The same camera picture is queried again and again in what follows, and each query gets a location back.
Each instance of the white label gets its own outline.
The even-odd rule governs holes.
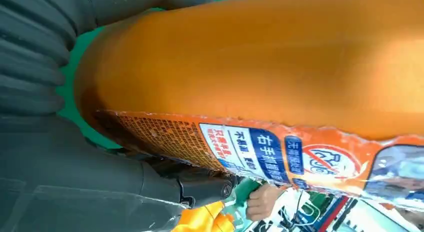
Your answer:
[[[266,178],[261,169],[248,128],[200,124],[215,157],[238,175]]]

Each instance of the clear plastic film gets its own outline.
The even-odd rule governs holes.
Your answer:
[[[97,111],[121,145],[195,166],[424,210],[424,138],[370,141],[331,127]]]
[[[182,204],[132,193],[31,186],[0,178],[0,230],[16,231],[156,231],[180,219]],[[161,216],[146,211],[160,208]]]

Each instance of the blue label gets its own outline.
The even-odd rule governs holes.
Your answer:
[[[406,199],[418,199],[418,200],[424,201],[424,191],[419,190],[413,193],[409,193]]]
[[[309,186],[308,186],[308,184],[306,183],[306,181],[305,181],[305,180],[303,180],[303,179],[300,179],[300,178],[294,178],[294,179],[293,179],[293,183],[294,183],[295,185],[299,186],[299,188],[303,188],[303,189],[308,189],[308,188],[309,188]]]
[[[280,140],[265,129],[249,129],[254,152],[267,178],[289,183],[284,168]]]
[[[304,174],[304,161],[302,157],[302,140],[296,136],[284,138],[285,152],[287,154],[288,169],[294,174]]]

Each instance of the finger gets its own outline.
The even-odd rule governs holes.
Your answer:
[[[250,193],[249,198],[250,199],[259,199],[262,197],[262,195],[266,192],[266,190],[270,187],[269,184],[265,184],[262,187],[260,187],[258,190]]]
[[[263,214],[263,213],[267,213],[267,211],[263,207],[249,207],[246,210],[246,214],[249,214],[249,215]]]
[[[256,206],[261,206],[264,202],[260,199],[249,199],[247,201],[247,206],[248,207],[256,207]]]

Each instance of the black plastic part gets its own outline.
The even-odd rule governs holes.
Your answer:
[[[233,184],[229,179],[208,178],[196,175],[181,175],[181,203],[191,208],[199,208],[207,204],[224,200],[231,195]]]
[[[78,35],[150,7],[194,4],[0,0],[2,232],[170,231],[175,226],[183,209],[178,182],[158,176],[146,163],[88,144],[74,124],[56,115],[64,101],[55,89],[65,82],[59,67],[68,63]]]

